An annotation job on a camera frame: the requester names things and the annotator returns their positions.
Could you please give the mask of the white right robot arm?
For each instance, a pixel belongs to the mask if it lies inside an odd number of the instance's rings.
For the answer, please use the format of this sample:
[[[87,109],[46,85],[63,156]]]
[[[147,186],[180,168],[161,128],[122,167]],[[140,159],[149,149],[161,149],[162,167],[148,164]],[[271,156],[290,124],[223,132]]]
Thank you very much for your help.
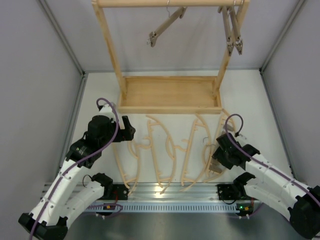
[[[217,139],[212,158],[243,173],[230,184],[219,185],[222,200],[253,198],[280,213],[305,239],[320,235],[320,187],[310,187],[272,165],[250,144],[241,145],[230,133]]]

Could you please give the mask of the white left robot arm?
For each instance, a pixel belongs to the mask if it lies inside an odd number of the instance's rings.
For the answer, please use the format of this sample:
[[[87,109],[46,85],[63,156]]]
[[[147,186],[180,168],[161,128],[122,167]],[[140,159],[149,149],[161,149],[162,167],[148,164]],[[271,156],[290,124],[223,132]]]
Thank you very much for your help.
[[[39,203],[28,213],[22,213],[19,224],[29,237],[39,240],[62,240],[72,223],[96,200],[126,200],[121,193],[124,184],[114,184],[104,173],[96,173],[76,195],[78,183],[88,176],[102,151],[112,143],[132,141],[136,132],[128,116],[123,115],[124,128],[110,106],[99,106],[99,114],[92,117],[82,137],[74,142],[63,164]]]

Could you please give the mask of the taupe clip hanger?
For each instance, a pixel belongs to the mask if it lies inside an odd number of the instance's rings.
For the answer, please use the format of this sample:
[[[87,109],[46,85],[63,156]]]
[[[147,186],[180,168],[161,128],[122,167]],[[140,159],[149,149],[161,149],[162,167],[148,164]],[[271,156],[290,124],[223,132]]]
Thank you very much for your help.
[[[224,26],[224,32],[225,32],[226,49],[227,49],[227,54],[230,57],[232,55],[232,52],[234,49],[234,43],[232,41],[232,32],[231,32],[231,28],[230,28],[230,21],[229,21],[227,7],[220,6],[218,8],[218,13],[222,13],[223,26]]]
[[[226,129],[228,131],[231,131],[231,132],[234,131],[234,127],[229,125],[229,124],[227,125],[227,127],[225,127],[224,125],[221,125],[216,131],[216,134],[215,134],[215,137],[214,137],[214,143],[210,145],[210,147],[213,147],[213,149],[212,149],[212,153],[210,154],[210,158],[208,160],[208,166],[206,167],[206,170],[205,170],[205,172],[207,174],[210,174],[210,173],[212,173],[212,174],[213,173],[221,174],[222,173],[222,170],[220,168],[220,163],[213,157],[213,154],[219,147],[219,144],[217,142],[217,138],[219,136],[225,134],[226,133]]]
[[[159,25],[159,27],[150,32],[148,35],[148,39],[146,43],[150,45],[152,48],[155,47],[158,38],[177,20],[182,19],[187,10],[187,6],[180,6],[173,14],[169,11],[170,0],[167,0],[166,3],[166,11],[168,12],[168,18]]]

